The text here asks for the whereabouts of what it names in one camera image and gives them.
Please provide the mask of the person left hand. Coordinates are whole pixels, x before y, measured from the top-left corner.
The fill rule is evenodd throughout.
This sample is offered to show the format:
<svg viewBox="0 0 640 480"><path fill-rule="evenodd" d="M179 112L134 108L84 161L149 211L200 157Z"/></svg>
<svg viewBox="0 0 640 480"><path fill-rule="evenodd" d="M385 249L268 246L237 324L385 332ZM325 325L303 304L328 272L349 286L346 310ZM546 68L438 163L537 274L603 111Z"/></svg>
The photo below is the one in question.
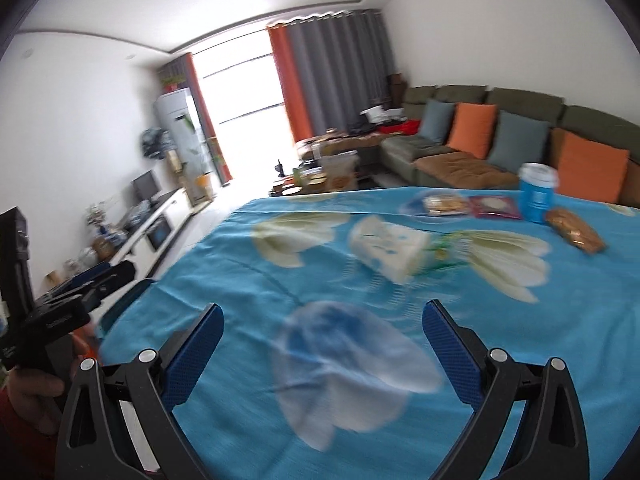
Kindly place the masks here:
<svg viewBox="0 0 640 480"><path fill-rule="evenodd" d="M58 431L60 416L50 402L64 393L63 379L17 366L9 371L4 391L15 414L29 426L46 436Z"/></svg>

